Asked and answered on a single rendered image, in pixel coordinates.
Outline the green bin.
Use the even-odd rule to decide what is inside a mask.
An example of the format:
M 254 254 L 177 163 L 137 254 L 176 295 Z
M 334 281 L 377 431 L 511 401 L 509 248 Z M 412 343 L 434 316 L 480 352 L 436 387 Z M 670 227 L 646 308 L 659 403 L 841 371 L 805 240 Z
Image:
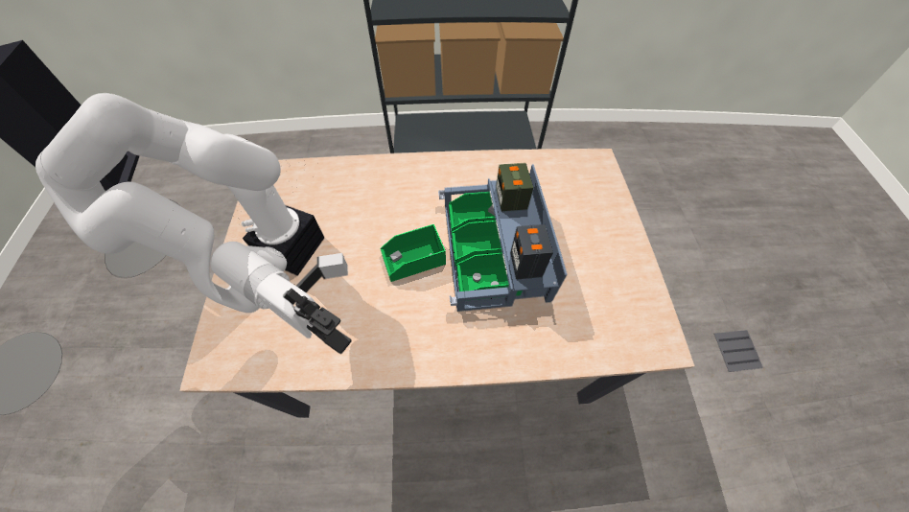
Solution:
M 473 274 L 479 273 L 481 279 L 476 282 Z M 496 288 L 507 288 L 508 280 L 502 253 L 474 255 L 459 263 L 457 267 L 459 291 L 476 291 Z M 493 281 L 499 285 L 491 286 Z
M 496 221 L 468 222 L 454 231 L 452 241 L 455 264 L 474 255 L 502 253 Z
M 495 221 L 495 216 L 488 212 L 491 206 L 490 192 L 464 194 L 454 199 L 449 206 L 452 232 L 468 222 Z
M 389 255 L 397 250 L 403 258 L 393 262 Z M 434 224 L 394 236 L 383 245 L 382 255 L 392 282 L 446 265 L 446 250 Z

